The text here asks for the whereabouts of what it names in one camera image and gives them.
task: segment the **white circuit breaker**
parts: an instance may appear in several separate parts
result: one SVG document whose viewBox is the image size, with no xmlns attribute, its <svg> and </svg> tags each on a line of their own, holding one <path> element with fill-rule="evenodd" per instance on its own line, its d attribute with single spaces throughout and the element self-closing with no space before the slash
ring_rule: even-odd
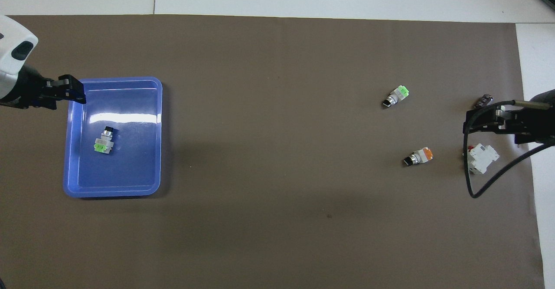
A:
<svg viewBox="0 0 555 289">
<path fill-rule="evenodd" d="M 468 146 L 468 169 L 474 174 L 484 174 L 493 161 L 497 161 L 499 154 L 491 145 Z"/>
</svg>

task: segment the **brown paper mat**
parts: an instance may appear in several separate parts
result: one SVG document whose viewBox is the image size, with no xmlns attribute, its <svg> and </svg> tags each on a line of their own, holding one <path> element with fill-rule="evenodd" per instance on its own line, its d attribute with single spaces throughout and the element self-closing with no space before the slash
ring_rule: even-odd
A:
<svg viewBox="0 0 555 289">
<path fill-rule="evenodd" d="M 15 19 L 47 77 L 162 81 L 164 170 L 150 198 L 69 198 L 67 103 L 0 109 L 8 288 L 543 288 L 529 160 L 478 200 L 462 172 L 464 112 L 522 97 L 514 24 Z M 490 176 L 526 151 L 472 139 Z"/>
</svg>

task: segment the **tray rim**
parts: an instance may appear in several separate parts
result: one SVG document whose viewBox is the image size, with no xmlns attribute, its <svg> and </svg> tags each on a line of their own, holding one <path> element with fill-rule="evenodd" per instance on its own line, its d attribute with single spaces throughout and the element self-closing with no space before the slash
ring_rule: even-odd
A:
<svg viewBox="0 0 555 289">
<path fill-rule="evenodd" d="M 65 157 L 64 157 L 64 178 L 63 178 L 63 189 L 64 192 L 72 198 L 95 198 L 95 197 L 133 197 L 133 196 L 148 196 L 153 194 L 160 187 L 160 174 L 161 174 L 161 139 L 162 139 L 162 83 L 158 78 L 155 77 L 114 77 L 114 78 L 89 78 L 80 79 L 82 83 L 101 83 L 101 82 L 132 82 L 132 81 L 153 81 L 156 84 L 157 90 L 157 129 L 156 129 L 156 149 L 155 149 L 155 170 L 158 173 L 155 175 L 154 185 L 148 190 L 133 190 L 130 186 L 129 190 L 113 190 L 113 191 L 72 191 L 69 188 L 69 175 L 76 169 L 72 166 L 71 162 L 71 150 L 72 140 L 76 138 L 77 135 L 81 135 L 81 126 L 77 127 L 74 123 L 75 117 L 81 115 L 83 116 L 83 105 L 70 101 L 68 105 L 68 120 L 67 129 L 65 133 Z"/>
</svg>

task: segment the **black cable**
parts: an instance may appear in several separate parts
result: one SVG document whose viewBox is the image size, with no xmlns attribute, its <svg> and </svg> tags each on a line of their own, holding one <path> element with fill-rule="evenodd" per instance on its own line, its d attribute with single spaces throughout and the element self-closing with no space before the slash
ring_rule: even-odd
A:
<svg viewBox="0 0 555 289">
<path fill-rule="evenodd" d="M 472 184 L 470 182 L 470 171 L 468 170 L 468 135 L 470 134 L 470 129 L 472 128 L 472 125 L 474 124 L 476 119 L 478 119 L 478 117 L 480 117 L 480 115 L 483 115 L 483 113 L 485 113 L 486 111 L 497 108 L 500 105 L 514 105 L 514 104 L 515 104 L 515 101 L 511 100 L 511 101 L 500 101 L 500 102 L 492 103 L 491 105 L 486 105 L 485 107 L 478 109 L 478 111 L 476 111 L 476 113 L 474 113 L 472 117 L 470 117 L 470 119 L 468 119 L 468 121 L 465 124 L 464 131 L 463 131 L 463 138 L 462 138 L 462 156 L 464 158 L 464 177 L 466 178 L 466 188 L 468 189 L 468 193 L 472 198 L 478 198 L 483 194 L 485 190 L 484 188 L 481 188 L 479 190 L 480 194 L 474 194 L 472 190 Z"/>
<path fill-rule="evenodd" d="M 472 115 L 472 117 L 470 117 L 470 119 L 468 119 L 468 121 L 466 122 L 466 125 L 464 127 L 464 137 L 463 137 L 463 157 L 464 157 L 464 177 L 466 177 L 466 187 L 468 189 L 468 193 L 470 194 L 470 196 L 472 198 L 478 198 L 479 196 L 482 196 L 482 194 L 496 181 L 498 180 L 499 177 L 501 177 L 503 174 L 505 174 L 505 172 L 507 172 L 510 168 L 512 168 L 513 166 L 515 166 L 517 163 L 523 161 L 524 159 L 532 156 L 533 154 L 536 154 L 544 149 L 547 149 L 549 147 L 551 147 L 552 145 L 555 145 L 555 140 L 551 140 L 548 143 L 545 143 L 543 145 L 540 145 L 524 154 L 522 154 L 521 156 L 519 156 L 518 158 L 514 159 L 513 161 L 511 161 L 509 164 L 507 164 L 505 167 L 503 167 L 501 170 L 499 170 L 499 172 L 497 172 L 492 178 L 490 178 L 489 181 L 486 182 L 486 184 L 484 186 L 482 186 L 482 188 L 480 188 L 480 190 L 478 190 L 478 192 L 476 192 L 474 194 L 473 190 L 472 190 L 472 184 L 470 183 L 470 171 L 468 170 L 468 135 L 470 134 L 470 129 L 472 128 L 472 125 L 474 124 L 474 121 L 476 121 L 476 119 L 478 119 L 478 117 L 480 117 L 480 115 L 482 115 L 483 113 L 485 113 L 486 111 L 496 108 L 499 105 L 514 105 L 515 101 L 501 101 L 498 103 L 493 103 L 491 105 L 487 105 L 486 107 L 483 107 L 481 109 L 479 109 L 476 113 L 474 113 L 474 115 Z"/>
</svg>

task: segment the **blue plastic tray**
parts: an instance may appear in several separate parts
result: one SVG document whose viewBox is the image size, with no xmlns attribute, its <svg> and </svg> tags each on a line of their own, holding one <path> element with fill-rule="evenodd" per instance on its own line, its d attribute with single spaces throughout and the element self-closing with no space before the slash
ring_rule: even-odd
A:
<svg viewBox="0 0 555 289">
<path fill-rule="evenodd" d="M 70 102 L 64 190 L 75 198 L 145 196 L 160 186 L 162 84 L 153 77 L 82 79 L 87 103 Z M 111 153 L 96 138 L 113 127 Z"/>
</svg>

